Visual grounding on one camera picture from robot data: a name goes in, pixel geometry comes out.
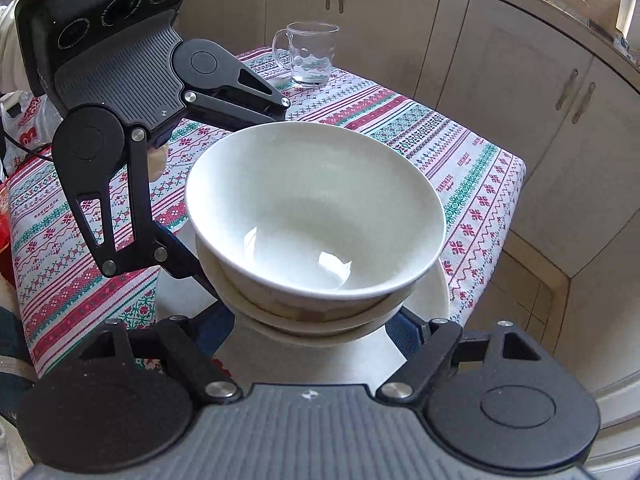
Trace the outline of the left gloved hand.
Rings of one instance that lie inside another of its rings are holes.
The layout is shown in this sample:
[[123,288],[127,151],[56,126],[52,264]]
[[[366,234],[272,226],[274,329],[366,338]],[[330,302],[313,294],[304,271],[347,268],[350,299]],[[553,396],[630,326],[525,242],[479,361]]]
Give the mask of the left gloved hand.
[[148,151],[148,176],[149,181],[158,180],[165,171],[167,164],[168,145],[160,148],[149,148]]

